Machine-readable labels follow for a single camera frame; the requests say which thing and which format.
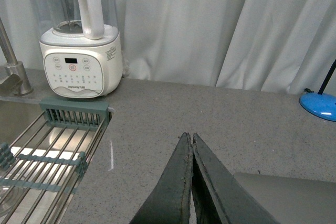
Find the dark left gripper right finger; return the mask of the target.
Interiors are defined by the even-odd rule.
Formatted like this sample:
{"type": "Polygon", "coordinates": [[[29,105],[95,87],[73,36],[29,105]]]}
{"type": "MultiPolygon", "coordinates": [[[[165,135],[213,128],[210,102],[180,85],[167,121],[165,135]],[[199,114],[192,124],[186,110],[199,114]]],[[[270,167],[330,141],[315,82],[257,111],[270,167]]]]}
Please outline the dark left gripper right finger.
{"type": "Polygon", "coordinates": [[[197,223],[279,222],[243,189],[196,133],[192,147],[192,193],[197,223]]]}

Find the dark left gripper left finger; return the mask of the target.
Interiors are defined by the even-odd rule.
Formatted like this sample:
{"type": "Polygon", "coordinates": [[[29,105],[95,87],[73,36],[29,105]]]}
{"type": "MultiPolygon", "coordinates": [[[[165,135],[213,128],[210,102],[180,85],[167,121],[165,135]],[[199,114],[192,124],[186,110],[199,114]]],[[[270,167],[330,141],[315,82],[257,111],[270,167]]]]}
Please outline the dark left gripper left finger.
{"type": "Polygon", "coordinates": [[[194,154],[184,132],[157,185],[131,223],[189,223],[194,154]]]}

